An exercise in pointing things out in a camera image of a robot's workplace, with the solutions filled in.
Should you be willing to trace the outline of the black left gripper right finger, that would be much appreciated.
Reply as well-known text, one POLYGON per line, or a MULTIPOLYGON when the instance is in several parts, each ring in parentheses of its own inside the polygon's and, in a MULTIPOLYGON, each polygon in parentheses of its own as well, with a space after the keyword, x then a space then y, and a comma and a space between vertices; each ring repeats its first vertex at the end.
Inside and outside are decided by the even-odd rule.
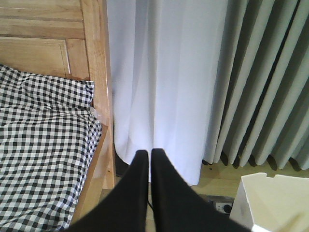
POLYGON ((246 232, 184 181, 165 151, 151 151, 151 195, 158 232, 246 232))

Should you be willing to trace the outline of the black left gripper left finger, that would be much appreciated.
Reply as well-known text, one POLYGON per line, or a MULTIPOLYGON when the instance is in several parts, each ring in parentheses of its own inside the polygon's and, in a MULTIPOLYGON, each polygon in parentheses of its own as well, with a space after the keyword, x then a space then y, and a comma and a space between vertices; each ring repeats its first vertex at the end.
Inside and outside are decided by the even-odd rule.
POLYGON ((114 189, 70 232, 144 232, 148 201, 148 152, 138 150, 114 189))

